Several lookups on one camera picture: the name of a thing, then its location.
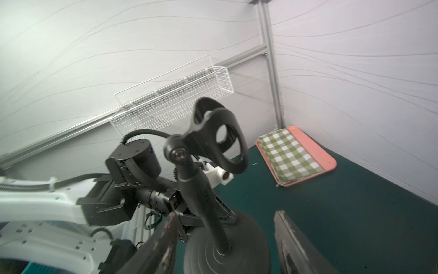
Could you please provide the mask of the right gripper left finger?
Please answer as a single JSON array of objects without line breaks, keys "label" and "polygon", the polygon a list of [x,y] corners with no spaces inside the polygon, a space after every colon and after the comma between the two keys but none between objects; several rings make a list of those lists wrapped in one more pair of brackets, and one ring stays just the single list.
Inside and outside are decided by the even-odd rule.
[{"label": "right gripper left finger", "polygon": [[133,257],[117,271],[119,274],[171,274],[175,267],[178,240],[177,215],[173,212]]}]

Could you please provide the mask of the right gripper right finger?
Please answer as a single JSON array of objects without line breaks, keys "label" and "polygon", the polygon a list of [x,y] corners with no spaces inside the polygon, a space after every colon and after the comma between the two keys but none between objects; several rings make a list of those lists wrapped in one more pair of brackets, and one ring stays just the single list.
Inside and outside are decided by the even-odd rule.
[{"label": "right gripper right finger", "polygon": [[284,210],[274,215],[275,239],[282,274],[337,274]]}]

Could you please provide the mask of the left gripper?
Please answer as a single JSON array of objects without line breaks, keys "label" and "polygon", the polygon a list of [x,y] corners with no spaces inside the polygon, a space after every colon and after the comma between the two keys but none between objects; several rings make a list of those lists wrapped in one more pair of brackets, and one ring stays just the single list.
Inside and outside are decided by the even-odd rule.
[{"label": "left gripper", "polygon": [[183,202],[176,182],[162,171],[149,140],[120,144],[106,160],[109,174],[96,178],[91,191],[76,202],[91,226],[113,226],[132,219],[143,205],[167,216]]}]

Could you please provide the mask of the black round stand base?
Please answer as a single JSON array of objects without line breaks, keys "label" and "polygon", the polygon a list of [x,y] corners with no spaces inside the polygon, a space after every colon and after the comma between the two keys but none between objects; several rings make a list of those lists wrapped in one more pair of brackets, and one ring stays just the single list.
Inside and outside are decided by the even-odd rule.
[{"label": "black round stand base", "polygon": [[269,244],[262,228],[247,213],[235,213],[236,224],[224,227],[230,241],[227,256],[218,253],[206,228],[194,229],[185,248],[185,274],[271,273]]}]

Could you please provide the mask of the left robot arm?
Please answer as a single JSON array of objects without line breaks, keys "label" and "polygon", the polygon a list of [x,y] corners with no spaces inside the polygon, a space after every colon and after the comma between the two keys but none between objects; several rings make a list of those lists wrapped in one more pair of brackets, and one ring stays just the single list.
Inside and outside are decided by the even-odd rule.
[{"label": "left robot arm", "polygon": [[48,183],[1,177],[1,258],[27,260],[77,274],[152,274],[176,241],[167,225],[164,244],[137,248],[130,240],[96,239],[55,225],[71,221],[113,226],[129,221],[139,204],[175,187],[157,177],[155,186],[118,187],[108,174],[84,174]]}]

